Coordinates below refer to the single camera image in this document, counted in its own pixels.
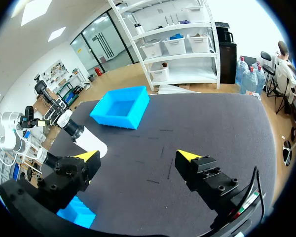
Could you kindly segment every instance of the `white cloth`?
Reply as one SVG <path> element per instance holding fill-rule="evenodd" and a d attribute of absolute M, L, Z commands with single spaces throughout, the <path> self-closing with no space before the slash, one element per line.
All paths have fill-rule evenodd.
<path fill-rule="evenodd" d="M 294 88 L 296 86 L 296 79 L 294 78 L 294 74 L 292 70 L 289 68 L 290 63 L 280 59 L 278 57 L 275 57 L 275 66 L 276 66 L 276 81 L 278 84 L 279 89 L 284 94 L 286 85 L 287 85 L 287 78 L 289 79 L 289 86 L 286 90 L 285 96 L 292 96 L 292 90 L 291 88 Z"/>

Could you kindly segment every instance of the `white ceiling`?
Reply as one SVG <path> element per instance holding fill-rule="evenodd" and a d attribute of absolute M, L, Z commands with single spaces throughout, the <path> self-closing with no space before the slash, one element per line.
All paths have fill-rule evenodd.
<path fill-rule="evenodd" d="M 5 95 L 20 75 L 46 52 L 67 41 L 107 0 L 53 0 L 47 13 L 21 27 L 23 10 L 7 17 L 0 29 L 0 94 Z M 47 42 L 50 34 L 63 34 Z"/>

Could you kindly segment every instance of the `dark gray tabletop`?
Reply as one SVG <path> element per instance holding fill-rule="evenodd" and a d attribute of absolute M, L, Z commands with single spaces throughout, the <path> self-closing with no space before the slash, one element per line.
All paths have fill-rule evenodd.
<path fill-rule="evenodd" d="M 91 228 L 129 235 L 194 237 L 210 230 L 216 212 L 191 193 L 174 167 L 177 149 L 217 159 L 222 171 L 249 184 L 255 165 L 266 193 L 273 197 L 274 140 L 264 107 L 241 94 L 170 94 L 150 96 L 137 130 L 97 124 L 89 113 L 97 101 L 77 107 L 72 119 L 84 124 L 108 146 L 102 166 L 78 196 L 97 214 Z M 50 152 L 84 152 L 61 131 Z M 48 173 L 43 167 L 43 174 Z M 253 214 L 257 223 L 261 210 Z"/>

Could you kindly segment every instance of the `blue plastic box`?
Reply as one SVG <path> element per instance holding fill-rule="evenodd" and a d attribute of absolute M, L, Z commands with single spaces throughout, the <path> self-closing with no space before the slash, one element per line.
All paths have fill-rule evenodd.
<path fill-rule="evenodd" d="M 96 217 L 96 214 L 90 211 L 77 196 L 71 200 L 65 209 L 60 209 L 57 215 L 85 228 L 90 228 Z"/>
<path fill-rule="evenodd" d="M 90 116 L 99 124 L 137 129 L 149 103 L 145 86 L 108 91 Z"/>

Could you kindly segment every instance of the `person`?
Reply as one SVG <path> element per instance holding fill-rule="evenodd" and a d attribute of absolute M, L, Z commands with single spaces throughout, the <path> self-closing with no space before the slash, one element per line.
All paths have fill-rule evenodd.
<path fill-rule="evenodd" d="M 278 42 L 281 54 L 275 59 L 275 75 L 280 92 L 286 94 L 288 102 L 291 104 L 296 97 L 296 79 L 293 72 L 296 72 L 294 66 L 288 61 L 289 52 L 286 44 L 283 41 Z"/>

